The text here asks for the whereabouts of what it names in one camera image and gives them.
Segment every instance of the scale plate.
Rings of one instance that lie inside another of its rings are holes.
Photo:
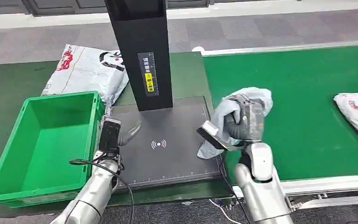
[[[196,132],[209,114],[204,97],[175,99],[174,107],[139,112],[136,104],[112,108],[122,131],[142,121],[142,128],[120,147],[125,170],[120,173],[133,188],[219,178],[221,157],[197,157],[203,138]]]

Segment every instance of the green conveyor belt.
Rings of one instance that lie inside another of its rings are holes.
[[[264,141],[281,180],[358,175],[358,134],[332,99],[358,92],[358,46],[206,56],[204,64],[215,107],[243,87],[272,91]],[[229,171],[238,158],[227,154]]]

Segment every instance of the green plastic crate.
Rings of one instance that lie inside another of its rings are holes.
[[[104,105],[96,91],[25,100],[0,157],[0,203],[13,208],[75,198],[90,176]]]

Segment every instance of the black vertical stand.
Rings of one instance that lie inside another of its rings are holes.
[[[105,0],[139,111],[172,107],[165,0]]]

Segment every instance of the green table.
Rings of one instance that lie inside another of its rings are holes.
[[[332,101],[339,92],[358,91],[358,46],[316,47],[212,51],[204,57],[192,52],[171,54],[174,98],[205,96],[210,112],[221,97],[237,89],[257,86],[272,91],[274,107],[266,119],[264,139],[272,147],[288,196],[358,189],[358,135]],[[40,94],[56,65],[0,65],[0,154],[23,100]],[[117,103],[134,102],[128,86]],[[238,152],[227,154],[231,179],[238,158]],[[138,204],[228,195],[221,180],[134,192]],[[110,201],[110,205],[127,203],[125,194]],[[0,217],[46,213],[66,204],[21,209],[0,205]]]
[[[23,101],[39,96],[58,62],[17,63],[0,65],[0,155],[10,135]],[[207,84],[203,60],[200,53],[171,54],[172,94],[174,98],[204,96],[210,112],[212,100]],[[117,105],[135,103],[131,86],[128,85]],[[222,180],[191,182],[172,186],[155,187],[134,191],[136,204],[161,203],[197,198],[223,197],[230,194]],[[63,209],[68,202],[43,204],[11,209],[0,205],[0,217],[20,214],[47,213]],[[115,194],[109,205],[129,204],[128,195]]]

